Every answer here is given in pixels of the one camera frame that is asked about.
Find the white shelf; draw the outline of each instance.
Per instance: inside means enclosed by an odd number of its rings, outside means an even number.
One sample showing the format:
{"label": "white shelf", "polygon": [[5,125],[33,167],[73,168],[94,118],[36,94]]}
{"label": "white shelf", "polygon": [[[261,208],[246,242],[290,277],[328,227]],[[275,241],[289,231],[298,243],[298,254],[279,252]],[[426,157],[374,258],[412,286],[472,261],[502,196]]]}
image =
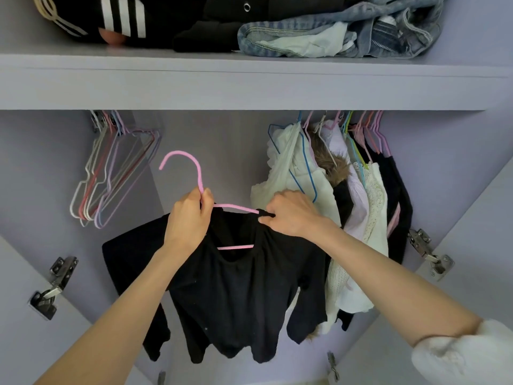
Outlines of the white shelf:
{"label": "white shelf", "polygon": [[0,109],[485,110],[511,69],[71,45],[0,54]]}

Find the denim jeans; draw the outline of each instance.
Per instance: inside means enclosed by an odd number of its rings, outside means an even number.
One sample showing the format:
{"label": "denim jeans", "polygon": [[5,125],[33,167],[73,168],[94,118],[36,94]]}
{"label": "denim jeans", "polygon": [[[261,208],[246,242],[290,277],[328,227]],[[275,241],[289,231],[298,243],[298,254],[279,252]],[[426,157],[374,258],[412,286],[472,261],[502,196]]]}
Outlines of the denim jeans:
{"label": "denim jeans", "polygon": [[[337,21],[350,24],[349,33],[357,33],[356,45],[338,56],[361,58],[413,58],[427,50],[438,39],[439,18],[444,0],[368,0],[342,12],[294,17],[281,21],[260,21],[240,27],[237,39],[240,50],[248,55],[277,57],[287,54],[266,44],[279,37],[315,35]],[[414,12],[419,8],[426,10]],[[378,20],[391,16],[396,25]]]}

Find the wardrobe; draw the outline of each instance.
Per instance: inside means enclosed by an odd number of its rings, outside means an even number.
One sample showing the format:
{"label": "wardrobe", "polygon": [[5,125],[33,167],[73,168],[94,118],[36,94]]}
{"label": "wardrobe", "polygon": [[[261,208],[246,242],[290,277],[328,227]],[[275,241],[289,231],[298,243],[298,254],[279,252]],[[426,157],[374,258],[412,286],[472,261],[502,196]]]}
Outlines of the wardrobe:
{"label": "wardrobe", "polygon": [[[64,296],[89,320],[117,298],[101,245],[169,212],[195,185],[194,166],[218,202],[249,206],[268,174],[270,123],[298,111],[314,120],[337,110],[384,110],[387,137],[414,207],[413,228],[437,244],[513,156],[513,0],[447,0],[443,32],[410,61],[284,59],[109,48],[71,41],[41,19],[32,0],[0,0],[0,235],[41,274],[61,256],[80,263]],[[127,124],[163,129],[156,159],[107,227],[81,227],[68,206],[95,138],[89,109],[117,109]],[[408,245],[404,265],[422,259]],[[157,383],[249,385],[326,378],[377,317],[360,313],[348,331],[297,345],[282,330],[276,356],[257,364],[244,349],[227,359],[213,347],[190,362],[180,321],[163,298],[170,342],[136,366]]]}

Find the pile of clothes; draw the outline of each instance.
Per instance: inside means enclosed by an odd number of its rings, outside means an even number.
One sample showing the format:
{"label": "pile of clothes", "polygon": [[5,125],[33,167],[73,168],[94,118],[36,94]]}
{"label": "pile of clothes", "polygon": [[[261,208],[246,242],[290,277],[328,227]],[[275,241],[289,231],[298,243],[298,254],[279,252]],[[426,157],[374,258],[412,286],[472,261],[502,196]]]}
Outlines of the pile of clothes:
{"label": "pile of clothes", "polygon": [[177,52],[413,58],[445,0],[34,0],[78,40]]}
{"label": "pile of clothes", "polygon": [[[202,362],[210,344],[228,358],[250,346],[256,362],[271,360],[288,310],[287,334],[302,343],[328,333],[337,319],[347,330],[354,313],[373,307],[322,249],[259,223],[276,191],[303,192],[346,233],[402,262],[413,209],[379,133],[382,111],[364,112],[350,127],[352,114],[310,125],[310,113],[304,123],[298,119],[273,132],[270,125],[269,177],[251,189],[254,213],[214,208],[205,238],[167,289],[193,363]],[[167,220],[164,215],[103,245],[119,294],[163,245]],[[169,339],[159,306],[143,343],[152,360]]]}

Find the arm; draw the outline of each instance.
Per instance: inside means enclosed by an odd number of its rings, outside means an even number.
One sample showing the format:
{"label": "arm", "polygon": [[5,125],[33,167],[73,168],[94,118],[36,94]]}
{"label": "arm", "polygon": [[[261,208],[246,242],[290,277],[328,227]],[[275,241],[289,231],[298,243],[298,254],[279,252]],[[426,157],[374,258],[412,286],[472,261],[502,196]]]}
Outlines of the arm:
{"label": "arm", "polygon": [[430,336],[474,334],[482,319],[422,277],[346,234],[299,192],[274,196],[260,222],[310,240],[341,265],[399,334],[415,346]]}
{"label": "arm", "polygon": [[169,282],[207,232],[213,205],[210,190],[201,195],[197,188],[174,205],[162,248],[112,307],[35,385],[125,383]]}

